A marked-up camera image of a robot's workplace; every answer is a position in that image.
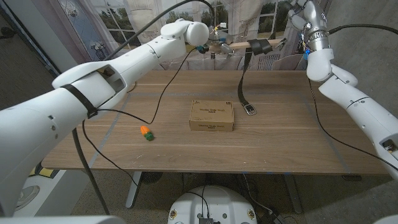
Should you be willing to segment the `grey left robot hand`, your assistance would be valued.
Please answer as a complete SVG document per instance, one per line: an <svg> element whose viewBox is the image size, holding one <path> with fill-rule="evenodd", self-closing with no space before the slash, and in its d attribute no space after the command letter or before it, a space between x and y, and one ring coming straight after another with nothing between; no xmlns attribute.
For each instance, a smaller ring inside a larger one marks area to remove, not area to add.
<svg viewBox="0 0 398 224"><path fill-rule="evenodd" d="M211 52L217 54L225 54L226 58L229 59L233 54L234 50L229 46L233 43L233 36L222 30L210 27L209 28L208 42Z"/></svg>

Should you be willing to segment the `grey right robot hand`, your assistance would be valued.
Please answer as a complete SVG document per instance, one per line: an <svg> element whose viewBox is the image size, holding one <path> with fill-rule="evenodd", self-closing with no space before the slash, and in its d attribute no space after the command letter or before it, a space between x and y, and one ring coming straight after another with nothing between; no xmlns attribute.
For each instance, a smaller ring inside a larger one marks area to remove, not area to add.
<svg viewBox="0 0 398 224"><path fill-rule="evenodd" d="M293 0L288 11L292 25L302 31L302 40L312 51L329 49L327 20L318 3L309 0Z"/></svg>

